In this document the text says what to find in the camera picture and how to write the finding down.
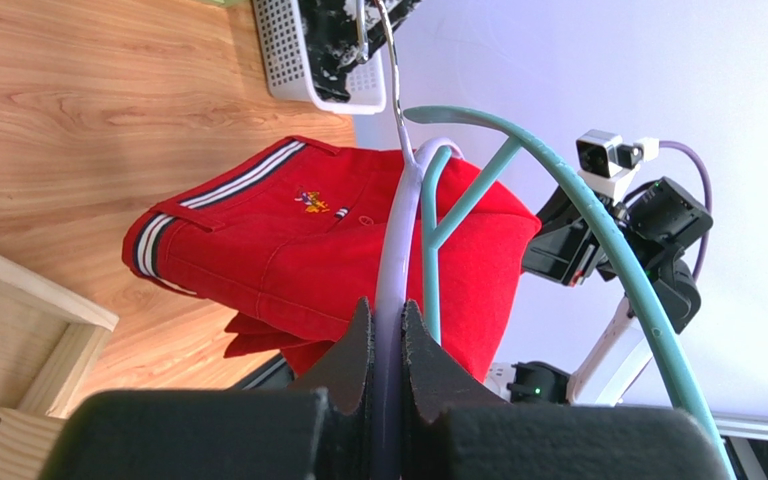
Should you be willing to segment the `red trousers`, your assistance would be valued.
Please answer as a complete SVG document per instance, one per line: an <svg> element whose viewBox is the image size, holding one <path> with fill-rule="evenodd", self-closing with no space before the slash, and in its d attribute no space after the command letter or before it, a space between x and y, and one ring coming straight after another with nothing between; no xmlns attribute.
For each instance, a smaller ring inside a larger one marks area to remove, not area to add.
<svg viewBox="0 0 768 480"><path fill-rule="evenodd" d="M163 200L127 231L137 276L235 311L228 358L277 350L297 374L373 298L399 151L278 140L232 170ZM439 249L442 345L483 380L506 330L521 259L540 220L493 184Z"/></svg>

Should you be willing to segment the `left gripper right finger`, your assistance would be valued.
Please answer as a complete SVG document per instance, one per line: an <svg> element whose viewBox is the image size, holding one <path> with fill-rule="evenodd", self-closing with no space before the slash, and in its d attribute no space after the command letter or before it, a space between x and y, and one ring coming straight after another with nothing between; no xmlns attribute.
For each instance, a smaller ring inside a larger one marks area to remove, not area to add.
<svg viewBox="0 0 768 480"><path fill-rule="evenodd" d="M402 317L405 479L728 479L703 429L680 410L511 404Z"/></svg>

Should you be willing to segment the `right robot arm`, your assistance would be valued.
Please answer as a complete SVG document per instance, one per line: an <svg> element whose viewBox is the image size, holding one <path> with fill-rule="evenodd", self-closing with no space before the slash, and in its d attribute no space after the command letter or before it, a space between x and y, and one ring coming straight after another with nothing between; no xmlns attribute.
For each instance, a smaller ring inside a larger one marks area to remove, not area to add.
<svg viewBox="0 0 768 480"><path fill-rule="evenodd" d="M542 275L538 257L565 267L581 264L560 276L567 286L581 283L592 272L605 280L617 278L595 236L562 192L541 212L550 220L530 244L524 261L527 272ZM636 258L644 267L675 333L681 333L700 310L697 280L709 231L711 202L699 202L676 181L663 177L645 183L612 209ZM614 406L653 355L636 312L622 299L597 343L582 364L567 373L545 362L495 363L485 385L512 403L552 403Z"/></svg>

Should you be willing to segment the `lavender plastic hanger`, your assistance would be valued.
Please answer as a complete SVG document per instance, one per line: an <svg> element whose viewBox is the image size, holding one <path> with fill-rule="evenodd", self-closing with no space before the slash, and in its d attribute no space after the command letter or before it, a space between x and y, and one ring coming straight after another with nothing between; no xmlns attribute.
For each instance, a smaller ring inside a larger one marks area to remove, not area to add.
<svg viewBox="0 0 768 480"><path fill-rule="evenodd" d="M402 315L407 302L407 283L413 241L425 173L438 153L460 155L449 138L424 142L414 155L404 115L399 103L400 79L393 28L382 1L379 11L389 51L392 76L392 108L404 165L386 226L376 284L374 315L375 359L372 387L371 463L372 479L401 477L402 427Z"/></svg>

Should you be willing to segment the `teal plastic hanger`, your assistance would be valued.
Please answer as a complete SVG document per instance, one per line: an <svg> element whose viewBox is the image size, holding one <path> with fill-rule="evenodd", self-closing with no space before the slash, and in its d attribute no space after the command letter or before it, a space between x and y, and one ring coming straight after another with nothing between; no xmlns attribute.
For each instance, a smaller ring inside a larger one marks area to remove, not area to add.
<svg viewBox="0 0 768 480"><path fill-rule="evenodd" d="M630 145L591 131L577 142L578 169L525 129L500 117L454 106L409 108L420 124L465 124L502 132L506 141L450 211L439 216L436 194L446 159L435 157L419 199L422 214L423 282L427 318L434 338L441 335L438 252L487 193L519 150L529 152L557 181L539 210L541 229L522 259L525 271L571 286L598 271L624 286L627 311L647 340L674 407L689 413L709 435L728 478L734 471L710 408L682 349L678 335L699 309L693 273L683 252L705 242L712 225L708 203L695 202L668 180L625 198L631 179L659 151L657 141Z"/></svg>

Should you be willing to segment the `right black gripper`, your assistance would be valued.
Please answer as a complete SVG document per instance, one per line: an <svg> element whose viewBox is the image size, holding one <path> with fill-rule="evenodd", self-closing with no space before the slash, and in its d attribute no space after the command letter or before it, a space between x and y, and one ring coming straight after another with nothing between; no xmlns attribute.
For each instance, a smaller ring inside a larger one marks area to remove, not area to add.
<svg viewBox="0 0 768 480"><path fill-rule="evenodd" d="M542 226L522 257L524 273L574 287L608 262L593 230L560 187L537 217Z"/></svg>

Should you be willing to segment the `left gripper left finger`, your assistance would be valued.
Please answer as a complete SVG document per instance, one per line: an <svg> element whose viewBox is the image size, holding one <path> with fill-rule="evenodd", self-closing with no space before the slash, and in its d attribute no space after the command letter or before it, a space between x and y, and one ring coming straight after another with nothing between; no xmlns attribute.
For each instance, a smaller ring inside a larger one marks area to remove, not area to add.
<svg viewBox="0 0 768 480"><path fill-rule="evenodd" d="M44 479L367 479L369 303L283 389L110 390L65 423Z"/></svg>

